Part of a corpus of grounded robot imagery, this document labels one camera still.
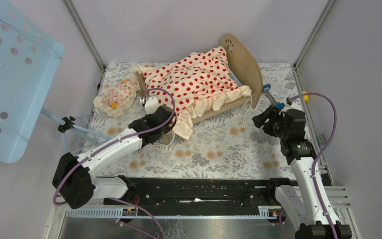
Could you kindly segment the checkered ruffled pillow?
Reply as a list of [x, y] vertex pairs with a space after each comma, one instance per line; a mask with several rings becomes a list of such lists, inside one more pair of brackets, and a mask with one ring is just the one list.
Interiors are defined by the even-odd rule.
[[140, 89], [138, 78], [129, 74], [117, 85], [104, 88], [101, 94], [95, 97], [94, 107], [106, 113], [108, 117], [119, 117], [132, 106]]

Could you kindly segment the wooden pet bed frame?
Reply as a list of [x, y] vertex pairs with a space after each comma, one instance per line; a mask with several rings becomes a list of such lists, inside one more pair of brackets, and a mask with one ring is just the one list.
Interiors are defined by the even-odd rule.
[[[249, 103], [249, 107], [254, 109], [262, 94], [262, 73], [257, 61], [246, 49], [246, 47], [235, 37], [235, 35], [231, 33], [222, 35], [218, 44], [226, 50], [228, 67], [230, 71], [234, 73], [243, 86], [249, 86], [252, 92], [248, 97], [241, 97], [224, 104], [218, 111], [206, 111], [202, 116], [192, 119], [193, 125], [197, 122], [228, 111], [234, 107], [243, 106], [246, 103]], [[134, 73], [138, 77], [140, 86], [145, 91], [145, 94], [151, 96], [149, 95], [151, 89], [146, 89], [143, 76], [135, 71]]]

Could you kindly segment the red strawberry print duvet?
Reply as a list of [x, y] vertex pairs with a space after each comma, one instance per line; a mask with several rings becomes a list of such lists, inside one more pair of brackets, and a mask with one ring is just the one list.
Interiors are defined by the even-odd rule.
[[144, 78], [149, 95], [172, 107], [177, 114], [173, 131], [183, 139], [193, 133], [192, 119], [206, 111], [218, 111], [229, 102], [251, 94], [249, 86], [238, 87], [231, 80], [224, 47], [205, 53], [192, 53], [184, 59], [162, 67], [139, 65], [134, 70]]

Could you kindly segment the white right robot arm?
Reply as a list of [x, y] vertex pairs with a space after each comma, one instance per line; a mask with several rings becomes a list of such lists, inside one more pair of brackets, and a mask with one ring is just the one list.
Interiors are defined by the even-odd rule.
[[265, 192], [268, 203], [281, 204], [292, 222], [296, 239], [350, 239], [349, 225], [341, 223], [328, 199], [312, 143], [305, 138], [305, 113], [282, 111], [271, 105], [252, 118], [255, 127], [277, 137], [281, 152], [298, 183], [301, 197], [291, 185], [279, 183]]

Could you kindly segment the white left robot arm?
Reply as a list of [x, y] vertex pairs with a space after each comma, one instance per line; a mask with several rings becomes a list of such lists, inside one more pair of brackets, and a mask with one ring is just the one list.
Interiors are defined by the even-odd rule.
[[115, 160], [155, 143], [173, 128], [175, 106], [148, 97], [144, 108], [145, 116], [134, 120], [121, 134], [85, 153], [67, 152], [60, 158], [52, 180], [55, 205], [78, 209], [97, 199], [116, 198], [124, 205], [134, 200], [133, 189], [121, 177], [98, 174]]

